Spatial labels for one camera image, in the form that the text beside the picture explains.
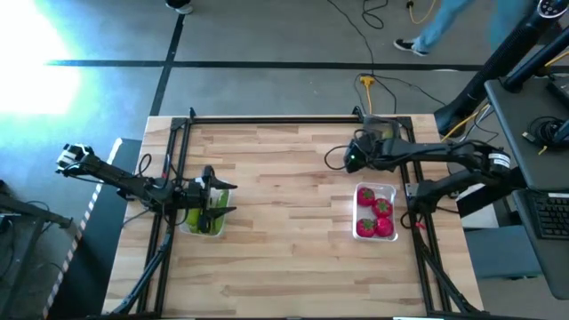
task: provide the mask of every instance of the blue jeans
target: blue jeans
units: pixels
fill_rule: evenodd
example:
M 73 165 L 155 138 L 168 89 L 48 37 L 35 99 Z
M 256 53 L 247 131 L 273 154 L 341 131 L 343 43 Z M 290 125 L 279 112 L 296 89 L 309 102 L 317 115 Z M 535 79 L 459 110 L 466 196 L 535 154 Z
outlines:
M 443 0 L 437 16 L 415 38 L 413 49 L 429 52 L 448 30 L 456 17 L 474 0 Z M 490 25 L 490 45 L 496 50 L 517 23 L 528 13 L 533 0 L 494 0 L 493 15 Z

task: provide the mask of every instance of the concrete floor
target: concrete floor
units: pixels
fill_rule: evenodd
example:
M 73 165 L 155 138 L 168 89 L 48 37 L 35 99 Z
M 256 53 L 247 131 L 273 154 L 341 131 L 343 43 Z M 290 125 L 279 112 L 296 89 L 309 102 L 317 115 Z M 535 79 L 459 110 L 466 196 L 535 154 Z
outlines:
M 367 27 L 361 2 L 335 0 L 368 36 L 375 62 L 480 65 L 490 55 L 486 22 L 493 4 L 475 3 L 458 19 L 426 58 L 393 48 L 397 37 L 416 36 L 403 1 L 377 11 L 383 30 Z M 429 1 L 416 1 L 422 15 Z M 116 138 L 141 139 L 162 68 L 46 67 L 49 60 L 164 61 L 178 15 L 161 0 L 12 1 L 0 12 L 8 32 L 2 52 L 4 102 L 0 106 L 0 178 L 22 200 L 41 200 L 54 212 L 80 220 L 94 185 L 54 173 L 65 143 L 85 143 L 106 158 Z M 184 21 L 175 60 L 370 62 L 355 30 L 325 0 L 195 1 Z M 347 114 L 359 104 L 353 89 L 358 70 L 174 68 L 159 115 Z M 379 71 L 421 86 L 442 101 L 452 100 L 474 75 L 452 71 Z M 386 81 L 397 96 L 398 113 L 432 113 L 440 106 L 404 84 Z M 393 100 L 372 88 L 374 112 L 390 114 Z M 492 117 L 485 126 L 499 131 Z M 474 138 L 487 139 L 475 131 Z M 503 135 L 493 144 L 506 147 Z M 51 228 L 42 236 L 35 259 L 58 264 L 70 246 L 69 235 Z M 43 268 L 28 284 L 24 316 L 38 315 L 57 269 Z M 480 282 L 487 310 L 527 316 L 526 294 L 539 305 L 547 290 L 535 281 Z M 569 304 L 551 304 L 538 316 L 556 318 Z

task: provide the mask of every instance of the person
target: person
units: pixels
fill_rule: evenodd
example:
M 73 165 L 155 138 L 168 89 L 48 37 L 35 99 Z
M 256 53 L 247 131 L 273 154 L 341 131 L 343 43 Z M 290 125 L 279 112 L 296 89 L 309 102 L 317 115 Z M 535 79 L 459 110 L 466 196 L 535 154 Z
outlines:
M 424 57 L 452 26 L 456 18 L 475 0 L 443 0 L 437 16 L 412 39 L 397 39 L 393 45 L 401 50 Z M 534 6 L 533 0 L 495 0 L 490 25 L 490 45 L 496 50 L 521 19 Z
M 190 4 L 192 0 L 166 0 L 166 6 L 174 9 L 179 14 L 190 14 L 194 7 Z

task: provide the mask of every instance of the black desk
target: black desk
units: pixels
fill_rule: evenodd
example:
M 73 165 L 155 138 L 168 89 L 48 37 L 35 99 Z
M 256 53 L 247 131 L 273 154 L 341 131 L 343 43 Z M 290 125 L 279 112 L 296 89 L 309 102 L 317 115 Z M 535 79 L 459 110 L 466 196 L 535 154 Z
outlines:
M 512 172 L 523 175 L 527 187 L 531 189 L 561 191 L 569 189 L 569 151 L 546 151 L 539 156 L 540 148 L 522 137 L 527 125 L 538 116 L 569 118 L 569 109 L 547 91 L 547 83 L 548 79 L 528 80 L 524 83 L 524 90 L 519 93 L 505 91 L 498 80 L 486 82 L 485 88 L 519 165 Z M 534 218 L 525 202 L 526 192 L 531 191 L 517 190 L 512 193 L 517 211 L 553 296 L 569 300 L 569 241 L 537 237 Z

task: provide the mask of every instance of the sunlight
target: sunlight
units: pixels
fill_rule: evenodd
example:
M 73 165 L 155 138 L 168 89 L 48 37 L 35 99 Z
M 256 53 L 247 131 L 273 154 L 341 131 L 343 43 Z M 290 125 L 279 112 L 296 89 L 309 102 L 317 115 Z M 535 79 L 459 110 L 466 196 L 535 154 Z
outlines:
M 70 58 L 57 29 L 32 0 L 5 5 L 0 11 L 0 113 L 65 114 L 79 89 L 80 75 L 78 68 L 44 65 L 55 57 Z

